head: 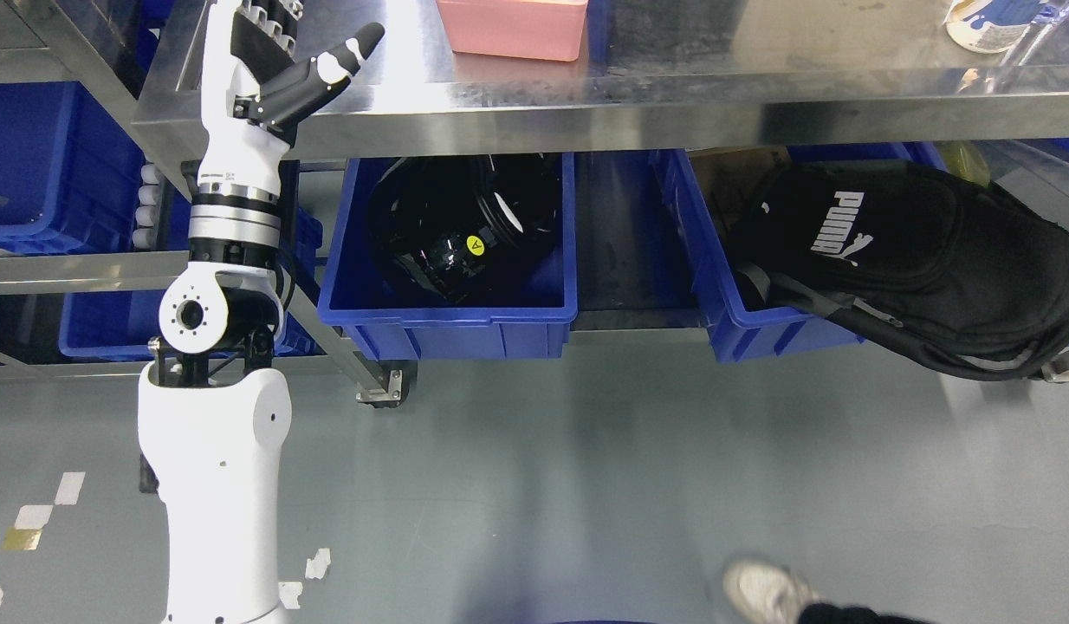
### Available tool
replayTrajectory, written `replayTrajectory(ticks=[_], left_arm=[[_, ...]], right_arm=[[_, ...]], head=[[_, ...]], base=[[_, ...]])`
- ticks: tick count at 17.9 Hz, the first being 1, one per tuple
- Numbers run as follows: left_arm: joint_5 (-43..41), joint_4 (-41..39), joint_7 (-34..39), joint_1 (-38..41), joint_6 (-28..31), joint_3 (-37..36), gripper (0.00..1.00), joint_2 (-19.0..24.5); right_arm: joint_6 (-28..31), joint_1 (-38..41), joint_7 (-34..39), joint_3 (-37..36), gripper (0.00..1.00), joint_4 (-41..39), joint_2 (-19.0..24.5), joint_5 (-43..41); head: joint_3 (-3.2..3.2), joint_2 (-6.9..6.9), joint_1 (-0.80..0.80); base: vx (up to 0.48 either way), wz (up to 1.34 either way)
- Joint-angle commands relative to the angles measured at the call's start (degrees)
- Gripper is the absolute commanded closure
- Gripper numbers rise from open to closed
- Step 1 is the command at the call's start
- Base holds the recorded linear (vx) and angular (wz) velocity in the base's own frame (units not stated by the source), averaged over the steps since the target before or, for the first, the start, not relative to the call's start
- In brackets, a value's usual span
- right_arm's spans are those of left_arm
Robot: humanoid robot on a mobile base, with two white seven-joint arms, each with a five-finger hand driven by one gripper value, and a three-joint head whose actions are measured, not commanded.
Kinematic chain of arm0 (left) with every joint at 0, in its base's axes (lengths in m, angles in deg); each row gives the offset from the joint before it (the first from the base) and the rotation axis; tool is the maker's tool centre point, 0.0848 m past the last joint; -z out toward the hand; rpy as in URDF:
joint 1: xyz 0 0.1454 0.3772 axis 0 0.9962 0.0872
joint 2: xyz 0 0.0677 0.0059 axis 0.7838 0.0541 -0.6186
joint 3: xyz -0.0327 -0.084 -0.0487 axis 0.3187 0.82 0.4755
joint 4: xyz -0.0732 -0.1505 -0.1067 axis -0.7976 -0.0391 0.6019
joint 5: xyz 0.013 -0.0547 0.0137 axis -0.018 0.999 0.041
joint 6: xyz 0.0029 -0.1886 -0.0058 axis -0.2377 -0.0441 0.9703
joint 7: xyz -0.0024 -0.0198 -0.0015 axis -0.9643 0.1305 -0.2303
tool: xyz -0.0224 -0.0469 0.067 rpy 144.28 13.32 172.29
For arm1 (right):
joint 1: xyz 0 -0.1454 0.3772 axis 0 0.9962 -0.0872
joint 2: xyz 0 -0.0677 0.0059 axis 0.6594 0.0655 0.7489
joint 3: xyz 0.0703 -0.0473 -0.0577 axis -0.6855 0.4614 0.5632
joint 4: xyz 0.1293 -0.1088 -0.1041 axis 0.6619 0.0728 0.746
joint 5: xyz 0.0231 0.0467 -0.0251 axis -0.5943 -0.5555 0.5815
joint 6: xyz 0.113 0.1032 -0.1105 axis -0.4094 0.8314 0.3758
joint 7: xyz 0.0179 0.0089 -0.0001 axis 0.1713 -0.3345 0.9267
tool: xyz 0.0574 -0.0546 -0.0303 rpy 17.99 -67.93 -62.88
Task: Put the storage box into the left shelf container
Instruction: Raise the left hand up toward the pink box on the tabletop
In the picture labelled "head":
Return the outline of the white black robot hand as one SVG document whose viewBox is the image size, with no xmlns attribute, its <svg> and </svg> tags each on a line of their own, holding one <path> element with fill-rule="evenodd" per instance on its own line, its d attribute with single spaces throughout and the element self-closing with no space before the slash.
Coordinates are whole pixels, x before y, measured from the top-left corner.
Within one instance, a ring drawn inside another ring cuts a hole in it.
<svg viewBox="0 0 1069 624">
<path fill-rule="evenodd" d="M 317 53 L 295 56 L 304 1 L 213 1 L 199 76 L 207 147 L 197 174 L 199 200 L 274 203 L 280 163 L 297 127 L 334 102 L 385 36 L 365 24 Z"/>
</svg>

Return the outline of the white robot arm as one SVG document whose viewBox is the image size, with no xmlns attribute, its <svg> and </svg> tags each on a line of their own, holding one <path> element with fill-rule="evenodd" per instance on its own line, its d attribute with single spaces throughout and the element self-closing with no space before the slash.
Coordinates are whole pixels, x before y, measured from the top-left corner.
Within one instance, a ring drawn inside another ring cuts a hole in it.
<svg viewBox="0 0 1069 624">
<path fill-rule="evenodd" d="M 288 623 L 278 478 L 293 406 L 273 365 L 280 182 L 198 175 L 189 259 L 159 302 L 136 426 L 167 521 L 165 623 Z"/>
</svg>

